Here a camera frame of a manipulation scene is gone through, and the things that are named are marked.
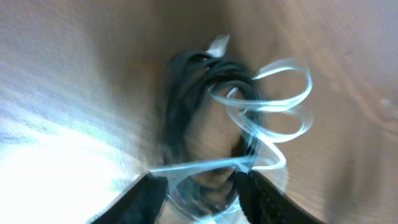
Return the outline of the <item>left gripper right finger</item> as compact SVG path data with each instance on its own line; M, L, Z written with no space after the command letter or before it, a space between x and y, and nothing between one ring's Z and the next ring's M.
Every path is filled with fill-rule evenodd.
M251 224L323 224L260 172L235 173L239 204Z

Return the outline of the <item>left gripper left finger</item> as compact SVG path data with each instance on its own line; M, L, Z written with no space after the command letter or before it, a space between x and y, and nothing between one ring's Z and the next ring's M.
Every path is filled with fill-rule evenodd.
M122 191L91 224L154 224L169 191L166 177L146 173Z

